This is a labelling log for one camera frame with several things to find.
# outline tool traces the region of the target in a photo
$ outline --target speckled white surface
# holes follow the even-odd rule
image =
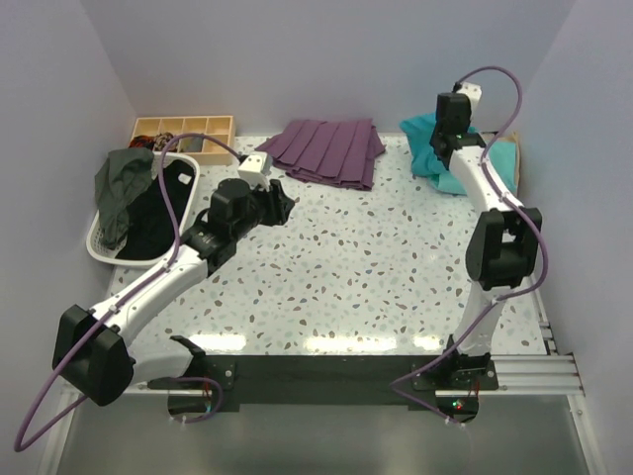
[[[240,151],[265,138],[237,138]],[[133,343],[191,337],[209,351],[246,354],[438,353],[461,317],[464,252],[476,216],[468,199],[409,172],[404,137],[383,137],[371,192],[283,176],[298,203],[286,227],[258,227],[216,275],[184,293]],[[202,167],[194,214],[236,167]],[[117,268],[111,292],[141,274]],[[509,302],[494,354],[545,354],[532,296]]]

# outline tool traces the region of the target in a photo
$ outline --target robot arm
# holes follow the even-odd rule
[[[538,241],[526,223],[498,196],[523,209],[482,155],[486,144],[479,134],[469,133],[471,117],[482,90],[470,83],[456,84],[453,92],[437,98],[436,126],[431,138],[438,158],[466,189],[479,218],[466,251],[466,269],[472,281],[464,316],[455,331],[459,339],[482,310],[509,289],[521,284],[534,270]],[[537,209],[523,210],[540,230]],[[503,310],[498,302],[477,328],[458,346],[459,353],[490,358],[493,332]]]
[[[61,376],[96,404],[105,406],[134,382],[183,375],[197,349],[185,338],[173,337],[161,347],[144,348],[134,355],[130,355],[129,347],[162,309],[233,257],[237,242],[250,230],[257,225],[286,224],[295,202],[284,194],[278,180],[268,182],[269,168],[265,154],[246,157],[238,169],[240,179],[220,183],[209,209],[182,236],[171,265],[164,258],[119,294],[90,310],[73,306],[64,312],[53,368],[98,320],[107,312],[115,312],[70,360]],[[150,283],[136,292],[147,280]],[[131,293],[134,295],[123,305],[117,305]]]

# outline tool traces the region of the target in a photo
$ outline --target plastic basket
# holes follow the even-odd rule
[[[165,161],[163,166],[167,166],[173,160],[179,159],[189,163],[194,168],[194,183],[191,188],[191,194],[189,195],[189,201],[187,202],[187,207],[185,208],[185,213],[182,217],[182,221],[180,223],[180,234],[182,235],[183,231],[188,226],[188,221],[191,219],[191,208],[196,201],[196,192],[198,190],[198,180],[200,179],[200,165],[196,160],[191,158],[190,156],[184,155],[182,153],[167,153],[165,156]],[[154,152],[154,162],[151,166],[151,177],[156,178],[158,174],[158,163],[160,161],[160,152]],[[90,227],[90,231],[88,232],[88,236],[86,237],[86,247],[88,248],[88,252],[95,259],[106,262],[108,264],[114,265],[123,265],[124,267],[140,267],[146,268],[151,267],[153,264],[158,262],[163,256],[160,255],[155,259],[151,260],[124,260],[117,259],[117,254],[123,247],[126,245],[127,240],[124,240],[117,246],[116,249],[108,249],[107,247],[102,245],[102,237],[103,231],[101,230],[101,226],[99,224],[99,212],[97,211],[97,215],[95,219],[92,221],[92,226]]]

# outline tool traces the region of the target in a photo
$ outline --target cable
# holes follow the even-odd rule
[[[416,404],[420,404],[421,406],[424,406],[429,411],[431,411],[431,412],[437,414],[438,416],[440,416],[441,418],[443,418],[447,423],[453,423],[453,424],[459,424],[459,421],[457,421],[454,418],[451,418],[450,416],[442,413],[438,408],[436,408],[434,406],[431,406],[427,402],[422,401],[421,399],[419,399],[419,398],[417,398],[415,396],[412,396],[411,394],[406,393],[405,391],[403,391],[401,389],[398,389],[396,387],[396,385],[400,384],[400,383],[402,383],[404,381],[407,381],[409,379],[412,379],[414,377],[417,377],[420,374],[425,373],[426,371],[430,370],[431,368],[434,368],[435,366],[437,366],[440,362],[442,362],[444,359],[446,359],[448,356],[450,356],[453,353],[453,351],[457,350],[458,346],[460,344],[462,344],[464,339],[466,339],[466,337],[470,333],[473,332],[475,327],[480,323],[481,320],[484,319],[484,317],[490,312],[490,310],[492,310],[495,307],[495,305],[497,305],[497,303],[504,302],[506,300],[513,299],[513,298],[519,297],[521,295],[529,294],[530,292],[538,289],[543,284],[543,282],[545,281],[545,278],[547,276],[547,272],[549,270],[549,255],[548,255],[548,252],[547,252],[547,246],[545,245],[545,240],[541,236],[540,231],[538,230],[538,228],[536,227],[534,222],[532,220],[530,220],[529,217],[519,207],[517,207],[512,201],[507,199],[507,197],[501,192],[500,188],[497,186],[497,184],[493,180],[493,177],[491,176],[491,173],[488,170],[488,166],[487,166],[487,164],[485,162],[486,156],[488,155],[488,152],[491,149],[491,147],[495,144],[495,142],[503,134],[505,134],[505,132],[509,128],[510,124],[514,121],[514,119],[516,119],[516,116],[518,115],[519,111],[521,110],[521,105],[523,103],[523,90],[521,88],[521,83],[519,82],[518,78],[514,74],[512,74],[510,71],[508,71],[504,67],[500,67],[500,66],[483,66],[483,67],[477,68],[474,71],[471,71],[468,74],[466,74],[465,76],[463,76],[457,82],[458,83],[464,82],[466,79],[468,79],[469,77],[477,74],[478,72],[487,71],[487,70],[493,70],[493,71],[502,72],[503,74],[505,74],[507,77],[509,77],[512,80],[512,82],[514,83],[514,86],[516,87],[516,106],[514,107],[514,111],[512,112],[510,117],[505,121],[505,123],[497,131],[497,133],[495,134],[493,139],[490,142],[488,142],[488,144],[484,148],[484,151],[482,152],[482,157],[481,157],[480,163],[482,165],[482,169],[484,171],[484,175],[486,176],[486,179],[491,184],[491,187],[493,188],[493,190],[495,190],[495,193],[497,193],[499,199],[502,200],[513,211],[515,211],[516,214],[525,222],[525,224],[528,226],[528,228],[536,236],[536,239],[538,240],[539,246],[541,248],[541,255],[542,255],[542,258],[543,258],[543,267],[541,269],[541,275],[539,276],[537,281],[534,282],[529,287],[527,287],[526,289],[518,290],[516,292],[510,292],[508,294],[502,295],[500,297],[497,297],[497,299],[495,301],[487,304],[484,307],[484,309],[482,310],[482,312],[475,318],[475,320],[471,323],[471,325],[466,329],[464,334],[462,334],[457,339],[457,341],[455,341],[449,348],[446,349],[446,351],[444,351],[442,354],[440,354],[437,358],[429,361],[428,363],[426,363],[421,368],[416,369],[415,371],[412,371],[409,374],[401,376],[400,378],[392,381],[392,383],[390,384],[390,387],[392,388],[392,390],[395,393],[401,395],[402,397],[404,397],[404,398],[406,398],[406,399],[408,399],[408,400],[410,400],[410,401],[412,401],[412,402],[414,402]]]
[[[70,348],[70,350],[66,353],[66,355],[61,359],[59,364],[57,364],[55,369],[52,371],[52,373],[50,373],[48,378],[45,380],[42,388],[37,393],[35,400],[33,401],[31,406],[27,410],[27,413],[24,419],[22,420],[22,424],[20,425],[20,428],[18,429],[16,439],[13,442],[13,449],[16,452],[22,452],[26,450],[27,448],[29,448],[40,437],[42,437],[45,433],[47,433],[50,430],[50,428],[52,428],[55,424],[57,424],[64,416],[66,416],[73,409],[77,408],[86,399],[88,399],[88,397],[85,395],[81,396],[79,399],[77,399],[77,401],[75,401],[66,409],[61,411],[58,415],[56,415],[48,423],[46,423],[40,430],[38,430],[31,438],[29,438],[26,442],[24,442],[24,437],[27,432],[27,429],[31,425],[31,422],[33,421],[33,417],[35,416],[36,412],[40,408],[40,405],[42,404],[44,397],[46,396],[46,394],[48,394],[48,391],[50,391],[50,388],[52,387],[52,384],[54,383],[55,379],[57,379],[57,377],[61,374],[61,372],[70,362],[70,360],[74,357],[77,351],[79,351],[83,347],[83,345],[92,337],[92,335],[99,329],[100,326],[104,325],[109,319],[111,319],[112,316],[115,315],[116,312],[124,304],[126,304],[134,295],[136,295],[140,290],[144,289],[147,285],[149,285],[151,282],[153,282],[158,277],[160,277],[163,273],[165,273],[165,271],[174,263],[174,261],[178,257],[178,249],[180,247],[179,225],[178,225],[178,219],[176,218],[176,214],[174,212],[174,208],[171,205],[171,202],[169,201],[169,195],[167,194],[167,188],[165,186],[165,177],[163,175],[163,164],[165,161],[165,156],[167,155],[167,151],[170,150],[175,144],[180,142],[180,140],[187,139],[189,137],[197,137],[203,140],[211,141],[221,146],[222,148],[224,148],[226,151],[228,151],[233,156],[235,156],[235,158],[238,158],[238,159],[240,158],[239,153],[233,150],[230,146],[226,145],[225,143],[220,142],[218,139],[214,137],[207,136],[205,134],[194,134],[194,133],[181,134],[179,136],[175,136],[173,139],[171,139],[167,143],[167,145],[164,147],[160,155],[160,163],[158,166],[158,185],[160,187],[160,194],[162,195],[162,199],[165,203],[165,206],[167,207],[167,213],[169,214],[169,219],[171,221],[171,225],[173,227],[173,232],[174,232],[174,245],[173,245],[173,251],[171,253],[171,256],[169,257],[169,259],[167,260],[167,263],[163,267],[158,269],[153,274],[147,276],[146,279],[139,282],[137,285],[135,285],[135,287],[130,292],[124,295],[121,299],[119,299],[119,301],[117,301],[117,303],[114,304],[116,311],[115,312],[113,312],[112,310],[107,311],[103,315],[103,317],[101,317],[101,319],[95,322],[95,324],[90,328],[90,330],[88,330],[88,332],[86,332],[85,335],[82,338],[80,338],[74,344],[74,346],[72,346],[72,348]],[[188,379],[191,381],[194,381],[194,380],[198,381],[198,380],[204,379],[203,382],[209,382],[210,384],[213,384],[216,388],[219,388],[219,397],[220,397],[220,400],[222,401],[222,387],[220,387],[220,385],[216,383],[215,381],[208,378],[184,378],[184,379]],[[217,403],[214,409],[210,411],[206,415],[206,417],[195,418],[189,421],[189,423],[208,419],[209,417],[211,417],[213,414],[215,414],[218,411],[218,409],[220,408],[220,405],[221,405],[220,403]]]

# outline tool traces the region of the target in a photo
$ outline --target clothing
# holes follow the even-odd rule
[[[444,164],[437,158],[430,144],[435,129],[435,114],[416,116],[400,122],[400,128],[407,134],[411,149],[411,172],[427,177],[430,184],[444,193],[465,195],[466,190]],[[469,133],[477,129],[470,127]],[[489,158],[501,180],[512,193],[516,192],[514,172],[516,169],[516,145],[512,142],[495,142],[489,151]]]
[[[260,145],[273,164],[301,181],[371,190],[374,163],[385,152],[371,119],[350,122],[293,121]]]
[[[126,206],[151,184],[153,160],[154,154],[147,148],[113,150],[95,175],[95,201],[105,247],[116,248],[128,233]]]
[[[165,187],[179,224],[187,208],[194,176],[194,168],[182,160],[174,160],[164,168]],[[151,260],[169,250],[174,232],[158,178],[128,206],[128,213],[128,241],[117,254],[118,259]]]

